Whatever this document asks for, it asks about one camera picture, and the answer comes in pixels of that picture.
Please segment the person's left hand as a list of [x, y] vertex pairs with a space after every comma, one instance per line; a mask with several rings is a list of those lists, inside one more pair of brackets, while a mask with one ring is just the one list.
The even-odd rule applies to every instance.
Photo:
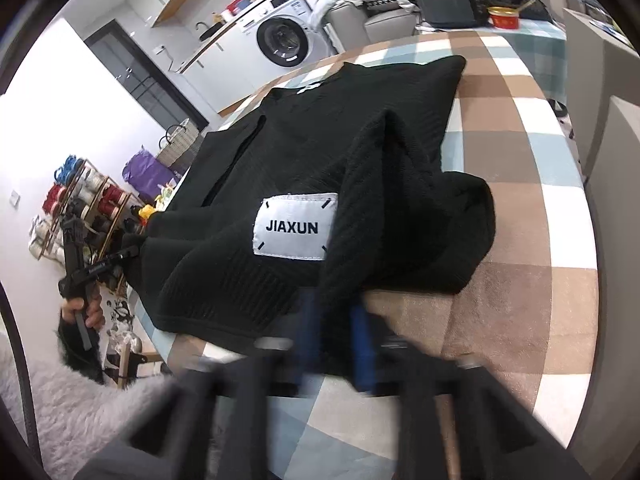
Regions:
[[61, 307], [61, 318], [67, 324], [76, 323], [76, 314], [85, 320], [85, 326], [100, 330], [105, 323], [100, 294], [93, 295], [88, 304], [81, 298], [64, 300]]

